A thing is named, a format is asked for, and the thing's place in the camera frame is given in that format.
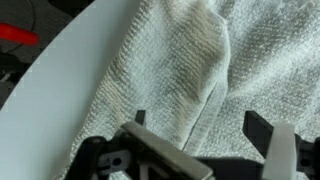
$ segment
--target black plastic part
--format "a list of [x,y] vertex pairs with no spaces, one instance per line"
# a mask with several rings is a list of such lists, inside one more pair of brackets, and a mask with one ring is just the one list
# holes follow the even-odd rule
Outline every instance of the black plastic part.
[[[246,111],[242,131],[259,153],[266,158],[273,126],[255,111]],[[296,150],[299,153],[301,137],[295,134],[295,140]]]
[[145,115],[146,115],[146,111],[144,111],[144,110],[137,111],[136,118],[134,121],[137,122],[138,124],[140,124],[141,126],[144,126],[145,125]]
[[314,162],[313,162],[313,168],[315,172],[314,179],[320,180],[320,137],[318,137],[314,142]]
[[263,165],[242,158],[196,158],[213,170],[216,180],[260,180]]
[[76,17],[94,0],[49,0],[49,3],[61,11]]
[[91,180],[92,175],[96,173],[98,159],[106,142],[104,137],[99,136],[84,140],[65,180]]
[[125,145],[128,149],[134,149],[135,151],[131,151],[134,156],[131,157],[131,164],[129,167],[124,171],[124,173],[129,176],[132,180],[139,180],[140,179],[140,164],[138,160],[138,156],[136,152],[142,152],[143,147],[140,144],[131,138],[129,135],[124,134],[120,137],[121,145]]
[[312,179],[315,174],[313,169],[313,148],[313,143],[302,140],[297,159],[297,170],[304,172],[309,179]]
[[29,67],[30,64],[20,62],[12,54],[0,53],[0,79],[8,73],[10,78],[7,81],[17,84]]

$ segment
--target white towel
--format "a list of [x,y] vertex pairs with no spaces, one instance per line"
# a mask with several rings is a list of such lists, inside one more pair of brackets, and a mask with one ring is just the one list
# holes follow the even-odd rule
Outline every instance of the white towel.
[[139,109],[150,131],[192,156],[263,162],[241,131],[246,110],[291,123],[313,141],[320,136],[319,48],[318,1],[145,0],[71,160],[83,139],[111,139]]

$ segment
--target white plastic piece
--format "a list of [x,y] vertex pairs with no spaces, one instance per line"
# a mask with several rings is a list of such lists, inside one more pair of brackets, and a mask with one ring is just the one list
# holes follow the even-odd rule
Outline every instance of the white plastic piece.
[[297,169],[297,152],[294,127],[276,124],[272,133],[262,173],[263,180],[294,180]]
[[23,76],[0,111],[0,180],[52,179],[69,163],[74,137],[139,3],[95,0]]

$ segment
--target red object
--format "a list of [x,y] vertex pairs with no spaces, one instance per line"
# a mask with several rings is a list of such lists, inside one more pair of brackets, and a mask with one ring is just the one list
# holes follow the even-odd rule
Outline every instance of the red object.
[[0,38],[27,45],[35,45],[39,41],[37,34],[5,23],[0,23]]

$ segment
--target white curved surface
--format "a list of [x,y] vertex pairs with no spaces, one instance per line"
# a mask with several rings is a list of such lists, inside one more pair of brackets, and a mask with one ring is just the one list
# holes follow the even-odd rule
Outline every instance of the white curved surface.
[[0,112],[0,179],[59,172],[139,6],[96,0],[44,50]]

